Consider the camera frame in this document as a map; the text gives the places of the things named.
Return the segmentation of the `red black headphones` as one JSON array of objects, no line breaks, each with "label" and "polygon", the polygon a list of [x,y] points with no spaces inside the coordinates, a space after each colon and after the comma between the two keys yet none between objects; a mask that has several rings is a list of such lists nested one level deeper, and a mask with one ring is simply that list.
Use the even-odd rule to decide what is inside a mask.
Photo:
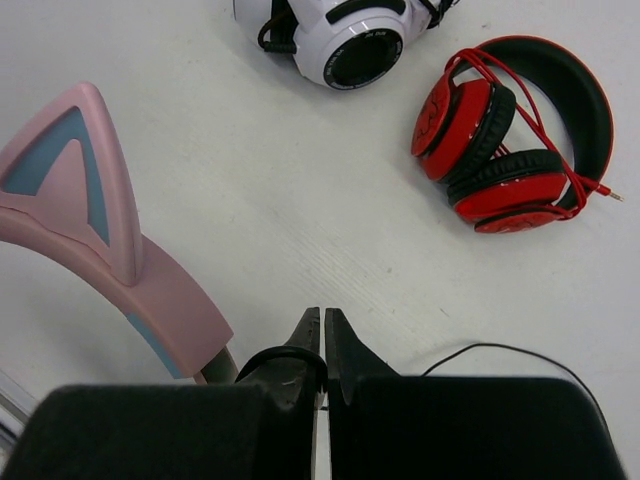
[{"label": "red black headphones", "polygon": [[411,154],[478,233],[569,221],[602,182],[614,147],[604,89],[574,53],[505,36],[456,52],[416,119]]}]

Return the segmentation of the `white black headphones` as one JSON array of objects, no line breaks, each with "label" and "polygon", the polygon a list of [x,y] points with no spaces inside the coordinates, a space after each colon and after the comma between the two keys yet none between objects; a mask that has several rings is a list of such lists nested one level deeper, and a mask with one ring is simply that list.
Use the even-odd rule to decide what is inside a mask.
[{"label": "white black headphones", "polygon": [[404,47],[439,26],[454,1],[244,0],[234,20],[265,53],[293,60],[331,89],[363,88],[398,62]]}]

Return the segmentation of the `pink blue cat-ear headphones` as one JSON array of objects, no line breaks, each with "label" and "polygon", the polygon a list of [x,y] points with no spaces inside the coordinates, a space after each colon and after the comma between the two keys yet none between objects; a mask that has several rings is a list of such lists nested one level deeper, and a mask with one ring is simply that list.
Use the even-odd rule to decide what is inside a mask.
[{"label": "pink blue cat-ear headphones", "polygon": [[173,377],[212,384],[236,375],[233,332],[220,310],[141,232],[123,151],[94,84],[61,93],[2,149],[1,238],[91,285]]}]

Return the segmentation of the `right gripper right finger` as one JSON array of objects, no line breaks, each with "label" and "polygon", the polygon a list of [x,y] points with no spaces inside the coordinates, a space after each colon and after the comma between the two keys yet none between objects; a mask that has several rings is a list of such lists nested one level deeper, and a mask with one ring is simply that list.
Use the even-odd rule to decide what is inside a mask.
[{"label": "right gripper right finger", "polygon": [[593,402],[553,377],[404,376],[325,315],[335,479],[621,479]]}]

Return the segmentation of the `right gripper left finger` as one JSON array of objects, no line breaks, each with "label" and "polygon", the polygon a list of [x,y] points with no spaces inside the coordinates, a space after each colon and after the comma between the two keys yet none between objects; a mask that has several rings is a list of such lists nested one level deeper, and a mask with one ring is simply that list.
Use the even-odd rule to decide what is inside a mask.
[{"label": "right gripper left finger", "polygon": [[310,479],[321,391],[320,311],[232,383],[76,385],[36,408],[6,479]]}]

